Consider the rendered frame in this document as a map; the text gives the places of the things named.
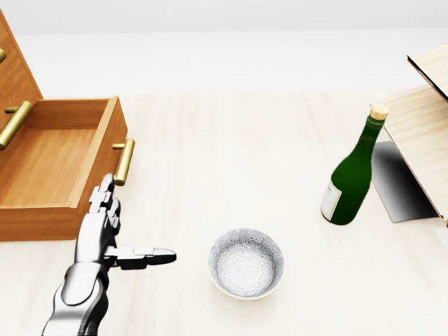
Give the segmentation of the open wooden drawer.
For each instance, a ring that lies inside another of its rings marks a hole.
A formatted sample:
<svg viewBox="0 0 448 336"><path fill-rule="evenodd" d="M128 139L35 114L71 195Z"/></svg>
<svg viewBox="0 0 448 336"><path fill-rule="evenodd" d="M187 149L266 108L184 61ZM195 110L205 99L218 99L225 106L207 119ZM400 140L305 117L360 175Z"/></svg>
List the open wooden drawer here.
<svg viewBox="0 0 448 336"><path fill-rule="evenodd" d="M126 138L117 97L38 100L0 150L0 242L75 238Z"/></svg>

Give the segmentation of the wooden cabinet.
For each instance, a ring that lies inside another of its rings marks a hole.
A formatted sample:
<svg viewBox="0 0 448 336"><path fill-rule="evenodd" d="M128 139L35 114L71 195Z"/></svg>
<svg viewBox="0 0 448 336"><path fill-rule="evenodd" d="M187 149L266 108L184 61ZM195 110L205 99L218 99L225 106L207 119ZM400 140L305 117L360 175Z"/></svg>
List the wooden cabinet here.
<svg viewBox="0 0 448 336"><path fill-rule="evenodd" d="M6 107L19 106L23 101L35 103L43 95L28 67L22 51L0 9L0 49L6 58L0 62L0 130L11 114Z"/></svg>

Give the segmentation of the green corked glass bottle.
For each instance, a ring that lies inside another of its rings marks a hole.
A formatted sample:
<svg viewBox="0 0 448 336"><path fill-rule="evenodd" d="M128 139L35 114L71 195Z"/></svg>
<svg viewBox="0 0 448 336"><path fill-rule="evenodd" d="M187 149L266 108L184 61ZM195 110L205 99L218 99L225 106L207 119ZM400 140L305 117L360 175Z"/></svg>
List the green corked glass bottle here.
<svg viewBox="0 0 448 336"><path fill-rule="evenodd" d="M388 114L385 105L371 105L356 145L333 171L321 202L328 222L347 225L360 210L372 180L372 153Z"/></svg>

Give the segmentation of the pale wooden slat tray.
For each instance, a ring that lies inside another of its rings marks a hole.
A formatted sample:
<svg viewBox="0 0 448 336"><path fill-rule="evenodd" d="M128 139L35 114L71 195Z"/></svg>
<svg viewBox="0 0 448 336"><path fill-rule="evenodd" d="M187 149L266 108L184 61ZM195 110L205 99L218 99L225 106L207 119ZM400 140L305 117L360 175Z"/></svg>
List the pale wooden slat tray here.
<svg viewBox="0 0 448 336"><path fill-rule="evenodd" d="M394 223L439 217L448 227L448 45L407 60L425 84L385 99L372 179Z"/></svg>

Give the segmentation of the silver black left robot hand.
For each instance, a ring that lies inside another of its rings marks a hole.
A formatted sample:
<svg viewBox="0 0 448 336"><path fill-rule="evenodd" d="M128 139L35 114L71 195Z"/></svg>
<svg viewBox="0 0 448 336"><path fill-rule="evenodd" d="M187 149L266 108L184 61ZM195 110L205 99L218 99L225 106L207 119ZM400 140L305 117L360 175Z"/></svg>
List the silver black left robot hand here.
<svg viewBox="0 0 448 336"><path fill-rule="evenodd" d="M101 184L94 187L89 199L90 208L80 225L74 260L77 263L99 263L107 269L119 267L122 270L143 270L149 265L176 261L176 253L167 248L117 247L121 204L113 195L115 186L113 175L107 174Z"/></svg>

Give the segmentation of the patterned white bowl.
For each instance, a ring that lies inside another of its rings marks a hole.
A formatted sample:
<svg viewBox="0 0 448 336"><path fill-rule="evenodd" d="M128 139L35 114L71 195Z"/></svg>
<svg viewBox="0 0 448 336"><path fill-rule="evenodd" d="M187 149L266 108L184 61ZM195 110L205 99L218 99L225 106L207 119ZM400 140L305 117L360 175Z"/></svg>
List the patterned white bowl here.
<svg viewBox="0 0 448 336"><path fill-rule="evenodd" d="M216 287L239 300L258 300L275 291L284 273L284 256L267 234L239 228L222 234L208 257Z"/></svg>

